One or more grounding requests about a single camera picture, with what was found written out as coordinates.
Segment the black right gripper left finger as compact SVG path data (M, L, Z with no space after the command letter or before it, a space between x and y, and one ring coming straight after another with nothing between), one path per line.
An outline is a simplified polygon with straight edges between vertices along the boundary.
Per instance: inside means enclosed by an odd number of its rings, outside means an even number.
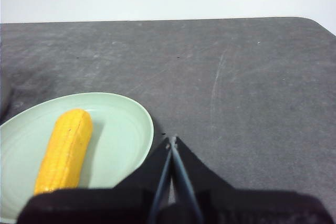
M170 169L168 138L112 188L60 189L31 198L18 223L147 223L159 209Z

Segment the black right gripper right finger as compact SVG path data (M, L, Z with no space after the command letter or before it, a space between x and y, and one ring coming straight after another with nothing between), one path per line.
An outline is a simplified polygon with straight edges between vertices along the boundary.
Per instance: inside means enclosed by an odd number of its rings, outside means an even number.
M204 223L333 223L316 197L286 190L239 189L208 168L177 137L176 168Z

